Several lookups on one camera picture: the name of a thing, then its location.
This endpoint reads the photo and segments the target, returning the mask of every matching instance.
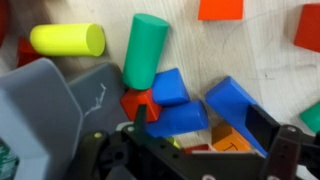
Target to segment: gray plastic part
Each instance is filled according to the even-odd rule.
[[[16,180],[62,179],[81,123],[81,109],[51,61],[0,78],[0,137],[20,159]]]
[[[83,112],[81,137],[100,130],[111,134],[129,121],[120,104],[125,85],[117,65],[107,62],[90,68],[69,77],[68,85]]]

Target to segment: blue rectangular block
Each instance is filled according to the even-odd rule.
[[[232,77],[225,78],[208,91],[205,99],[222,118],[228,121],[256,149],[263,155],[267,154],[245,126],[249,105],[258,103]]]
[[[190,101],[178,68],[156,75],[152,96],[153,101],[161,106],[175,106]]]
[[[200,100],[165,109],[158,121],[147,124],[153,137],[169,137],[209,127],[207,112]]]

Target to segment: blue block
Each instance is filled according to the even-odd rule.
[[[161,106],[176,106],[190,101],[178,68],[156,75],[152,96],[153,101]]]
[[[200,100],[165,109],[158,121],[147,124],[153,137],[169,137],[209,127],[207,112]]]
[[[229,122],[263,155],[267,152],[261,147],[246,128],[247,109],[258,104],[232,77],[227,77],[206,94],[206,102],[226,121]]]

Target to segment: light wood surface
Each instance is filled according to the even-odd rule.
[[[276,120],[312,134],[298,118],[319,101],[320,54],[293,46],[302,4],[319,0],[245,0],[242,21],[198,21],[199,0],[11,0],[13,25],[0,51],[0,74],[14,69],[16,36],[43,23],[101,25],[107,51],[99,58],[55,58],[65,74],[114,61],[123,68],[134,13],[171,24],[158,71],[178,67],[192,99],[231,75]],[[207,107],[211,124],[221,119]],[[210,141],[210,132],[178,136],[184,146]],[[312,179],[304,170],[299,174]]]

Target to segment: yellow cylinder block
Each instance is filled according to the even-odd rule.
[[[45,56],[100,56],[106,44],[96,24],[39,25],[32,29],[30,41]]]

